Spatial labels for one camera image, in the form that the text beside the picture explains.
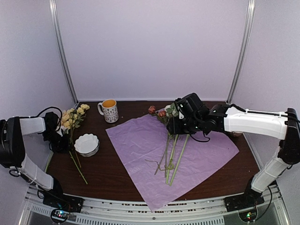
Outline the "pale yellow fake flower bunch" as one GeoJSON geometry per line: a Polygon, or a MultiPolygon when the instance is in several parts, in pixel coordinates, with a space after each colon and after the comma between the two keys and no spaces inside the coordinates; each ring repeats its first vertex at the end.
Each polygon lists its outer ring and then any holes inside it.
{"type": "Polygon", "coordinates": [[[88,184],[85,176],[81,172],[81,162],[79,160],[78,154],[75,151],[75,140],[73,139],[74,131],[76,128],[79,128],[81,123],[86,117],[86,112],[90,109],[88,104],[81,104],[77,109],[71,108],[67,111],[62,112],[62,117],[59,121],[59,126],[57,133],[60,135],[69,134],[69,144],[70,150],[66,153],[69,153],[71,159],[73,160],[80,176],[83,178],[85,184],[88,184]]]}

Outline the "purple wrapping paper sheet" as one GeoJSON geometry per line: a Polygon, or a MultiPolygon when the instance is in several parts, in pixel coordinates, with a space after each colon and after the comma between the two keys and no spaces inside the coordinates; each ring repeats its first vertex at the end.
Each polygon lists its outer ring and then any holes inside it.
{"type": "MultiPolygon", "coordinates": [[[[168,131],[156,117],[145,115],[106,130],[122,164],[151,211],[158,210],[204,182],[239,152],[228,136],[211,132],[189,137],[172,186],[157,164],[165,148],[168,131]]],[[[173,157],[174,169],[187,135],[178,135],[173,157]]]]}

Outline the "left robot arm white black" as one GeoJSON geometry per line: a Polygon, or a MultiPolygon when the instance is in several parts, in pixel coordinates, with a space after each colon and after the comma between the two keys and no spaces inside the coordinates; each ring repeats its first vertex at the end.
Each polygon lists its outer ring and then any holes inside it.
{"type": "Polygon", "coordinates": [[[69,150],[68,135],[60,129],[57,114],[48,112],[44,117],[11,117],[0,121],[0,164],[9,168],[12,176],[21,176],[35,183],[51,203],[63,208],[68,201],[59,181],[42,171],[25,151],[23,137],[35,133],[42,134],[52,152],[66,153],[69,150]]]}

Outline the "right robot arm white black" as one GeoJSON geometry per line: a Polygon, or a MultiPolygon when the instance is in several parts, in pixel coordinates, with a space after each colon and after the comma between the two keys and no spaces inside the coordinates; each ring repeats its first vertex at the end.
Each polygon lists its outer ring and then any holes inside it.
{"type": "Polygon", "coordinates": [[[252,137],[275,140],[274,153],[264,167],[248,183],[240,197],[240,203],[250,207],[258,200],[262,192],[282,173],[300,161],[300,126],[297,113],[289,108],[286,112],[264,112],[241,109],[236,105],[190,106],[189,104],[172,104],[165,107],[171,116],[167,129],[171,134],[193,135],[202,131],[236,133],[245,136],[253,145],[252,137]]]}

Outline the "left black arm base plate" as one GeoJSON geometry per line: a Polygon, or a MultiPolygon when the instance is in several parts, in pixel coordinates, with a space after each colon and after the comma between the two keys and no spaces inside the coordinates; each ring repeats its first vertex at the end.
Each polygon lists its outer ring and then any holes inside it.
{"type": "Polygon", "coordinates": [[[74,197],[69,195],[64,195],[62,198],[58,199],[53,196],[46,196],[43,199],[43,204],[51,206],[56,209],[61,209],[68,212],[80,213],[83,207],[84,199],[80,197],[74,197]]]}

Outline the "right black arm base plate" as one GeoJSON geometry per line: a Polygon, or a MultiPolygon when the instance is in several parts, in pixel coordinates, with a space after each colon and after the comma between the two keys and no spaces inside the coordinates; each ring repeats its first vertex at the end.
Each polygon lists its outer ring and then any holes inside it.
{"type": "Polygon", "coordinates": [[[224,199],[225,207],[227,212],[232,212],[236,210],[243,210],[247,208],[253,208],[258,204],[264,203],[264,198],[262,196],[254,198],[249,195],[241,194],[226,197],[224,199]]]}

